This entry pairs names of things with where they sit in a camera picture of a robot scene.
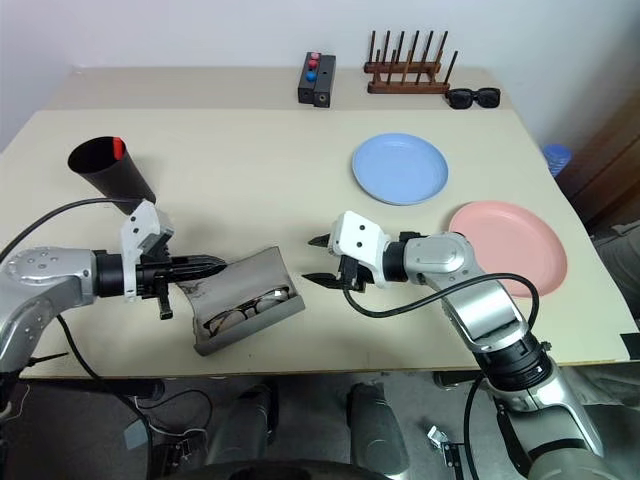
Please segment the sunglasses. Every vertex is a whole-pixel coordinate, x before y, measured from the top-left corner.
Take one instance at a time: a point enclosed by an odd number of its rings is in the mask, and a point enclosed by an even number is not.
[[[289,299],[289,287],[278,287],[238,305],[230,310],[219,313],[211,320],[204,323],[204,328],[215,337],[221,331],[227,330],[234,325],[256,316],[265,310],[275,307]]]
[[[449,106],[455,110],[470,108],[475,100],[483,108],[496,108],[500,105],[499,88],[481,88],[475,92],[469,88],[454,88],[445,93]]]

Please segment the black cable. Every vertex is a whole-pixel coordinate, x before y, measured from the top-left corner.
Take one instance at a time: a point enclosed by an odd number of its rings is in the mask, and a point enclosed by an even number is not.
[[[175,448],[177,445],[180,445],[185,440],[190,440],[192,438],[197,437],[198,435],[202,435],[202,432],[187,433],[184,437],[181,437],[181,438],[174,437],[174,438],[176,438],[175,442],[156,443],[153,446],[153,448],[158,448],[158,447],[173,447],[173,448]]]
[[[67,342],[69,343],[69,347],[71,348],[71,351],[73,352],[73,355],[76,357],[76,360],[78,360],[78,363],[84,369],[84,371],[87,372],[89,374],[89,376],[91,378],[93,378],[96,381],[96,383],[98,383],[102,387],[102,389],[105,392],[110,393],[111,395],[116,397],[118,400],[120,400],[142,422],[142,425],[144,426],[145,432],[147,433],[147,474],[146,474],[146,478],[147,478],[147,480],[152,480],[152,477],[153,477],[153,472],[152,472],[153,434],[151,433],[151,428],[149,427],[149,420],[147,420],[147,417],[145,417],[144,414],[140,410],[138,410],[136,408],[135,404],[131,400],[129,400],[124,395],[120,395],[119,393],[114,392],[111,389],[111,387],[109,387],[109,385],[104,381],[104,379],[100,375],[98,375],[96,372],[93,371],[93,369],[89,366],[89,364],[85,361],[85,359],[80,354],[80,351],[78,350],[78,347],[76,346],[76,342],[73,340],[73,337],[71,336],[71,330],[69,330],[69,325],[67,325],[67,322],[65,321],[65,319],[62,317],[62,315],[57,315],[56,318],[60,322],[60,326],[62,327],[62,330],[64,331],[64,336],[67,337]]]
[[[480,275],[474,278],[470,278],[469,280],[465,280],[464,282],[456,283],[455,285],[440,290],[433,295],[429,295],[428,297],[422,298],[415,302],[408,303],[407,305],[404,305],[402,307],[396,307],[381,312],[367,310],[366,308],[359,305],[351,296],[349,287],[346,285],[342,287],[342,293],[344,293],[344,297],[347,299],[349,305],[351,305],[358,313],[371,318],[386,318],[393,317],[394,315],[400,315],[401,313],[407,313],[415,310],[416,308],[424,307],[425,305],[435,302],[436,300],[440,300],[441,298],[444,298],[454,292],[457,292],[464,288],[468,288],[478,283],[488,282],[490,280],[515,280],[516,282],[522,283],[529,289],[529,291],[531,292],[531,312],[529,313],[528,322],[529,328],[533,328],[533,325],[536,322],[536,317],[538,316],[538,310],[540,309],[540,296],[538,295],[538,289],[533,283],[531,283],[530,280],[515,273],[487,273],[485,275]]]
[[[471,384],[471,390],[469,390],[469,395],[467,395],[467,403],[464,406],[464,420],[462,422],[464,453],[467,457],[467,463],[469,464],[469,473],[471,473],[472,480],[480,479],[478,477],[478,470],[476,470],[476,463],[473,460],[473,452],[471,451],[471,438],[469,434],[471,422],[471,407],[473,406],[473,399],[476,396],[476,392],[478,391],[482,380],[484,380],[484,375],[479,375]]]
[[[54,210],[51,210],[49,213],[43,215],[38,220],[33,222],[27,228],[25,228],[22,232],[18,234],[16,238],[11,240],[9,244],[2,249],[0,252],[0,264],[7,258],[9,253],[18,246],[18,244],[27,238],[36,228],[40,227],[43,223],[51,220],[56,215],[60,215],[67,210],[71,210],[72,208],[81,207],[83,205],[90,205],[92,203],[136,203],[139,204],[142,200],[139,198],[87,198],[85,200],[78,200],[77,202],[67,203],[66,205],[62,205]]]
[[[204,423],[204,426],[202,427],[203,429],[206,429],[209,424],[211,423],[211,417],[213,416],[213,402],[211,401],[211,399],[209,398],[209,395],[207,395],[205,392],[203,392],[202,390],[198,390],[197,388],[190,388],[189,390],[184,390],[180,393],[176,393],[175,395],[170,396],[169,398],[165,398],[163,401],[156,403],[155,405],[145,405],[142,406],[140,404],[138,404],[138,408],[141,410],[152,410],[156,407],[160,407],[168,402],[170,402],[171,400],[174,400],[178,397],[181,397],[183,395],[187,395],[189,393],[196,393],[200,396],[202,396],[202,398],[204,398],[207,403],[209,404],[209,413],[207,415],[207,420]]]

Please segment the white table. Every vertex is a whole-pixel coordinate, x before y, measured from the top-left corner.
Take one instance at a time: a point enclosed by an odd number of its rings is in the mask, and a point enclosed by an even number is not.
[[[260,72],[253,70],[253,75]],[[553,344],[554,358],[562,364],[628,360],[620,334],[637,331],[635,324],[508,100],[497,110],[453,111],[435,96],[361,94],[366,77],[340,71],[333,108],[317,109],[296,103],[297,72],[281,69],[268,71],[271,83],[262,87],[280,92],[279,97],[251,94],[257,104],[261,98],[266,102],[255,108],[243,97],[246,80],[215,83],[237,73],[83,72],[69,79],[4,152],[1,243],[55,206],[97,196],[67,168],[67,156],[89,138],[119,135],[154,189],[158,207],[175,225],[169,244],[173,254],[208,253],[231,261],[278,245],[306,303],[305,311],[203,358],[192,348],[191,310],[177,288],[171,289],[175,318],[167,321],[158,319],[155,300],[99,299],[65,314],[96,371],[109,377],[173,377],[475,368],[439,305],[369,319],[351,310],[339,292],[300,277],[336,271],[337,259],[306,242],[326,233],[344,210],[371,218],[392,234],[430,233],[446,229],[452,214],[475,200],[504,200],[532,210],[566,249],[567,278],[542,297],[535,328],[540,340]],[[465,79],[473,87],[495,85],[477,71],[461,69],[454,78],[460,85]],[[176,98],[179,92],[184,92],[184,103]],[[232,108],[234,95],[238,108]],[[199,105],[193,104],[196,99]],[[421,205],[394,207],[357,186],[350,173],[352,152],[367,138],[388,131],[421,136],[443,152],[450,179],[438,196]],[[115,252],[123,221],[112,206],[83,207],[49,222],[19,248],[57,245]],[[386,308],[427,293],[409,285],[388,291],[369,287],[358,299],[371,308]],[[528,300],[517,303],[528,312]],[[54,321],[36,354],[62,351],[68,347]],[[85,374],[69,356],[27,369],[23,376]]]

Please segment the blue plate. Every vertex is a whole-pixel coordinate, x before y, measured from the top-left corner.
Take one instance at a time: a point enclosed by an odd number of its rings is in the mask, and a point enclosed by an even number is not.
[[[449,169],[440,150],[406,133],[370,138],[353,155],[353,174],[373,198],[391,205],[415,205],[444,188]]]

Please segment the white wall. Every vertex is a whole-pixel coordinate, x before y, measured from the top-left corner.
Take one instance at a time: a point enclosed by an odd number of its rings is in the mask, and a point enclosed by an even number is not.
[[[0,149],[72,66],[360,65],[371,29],[449,29],[540,143],[579,146],[638,86],[638,0],[0,0]]]

